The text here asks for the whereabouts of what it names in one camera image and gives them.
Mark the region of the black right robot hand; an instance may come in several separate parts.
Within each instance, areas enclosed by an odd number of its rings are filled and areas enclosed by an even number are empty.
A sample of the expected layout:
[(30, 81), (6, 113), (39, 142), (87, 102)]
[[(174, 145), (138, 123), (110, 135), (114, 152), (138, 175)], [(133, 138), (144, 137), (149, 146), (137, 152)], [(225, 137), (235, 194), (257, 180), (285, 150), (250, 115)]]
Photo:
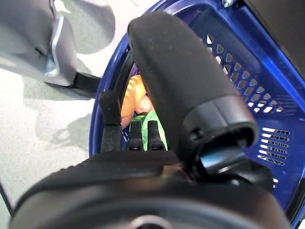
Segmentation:
[(268, 168), (244, 149), (257, 123), (199, 37), (179, 18), (153, 12), (132, 20), (128, 40), (165, 131), (168, 150), (140, 122), (121, 148), (119, 101), (101, 92), (99, 153), (29, 189), (11, 229), (288, 229)]

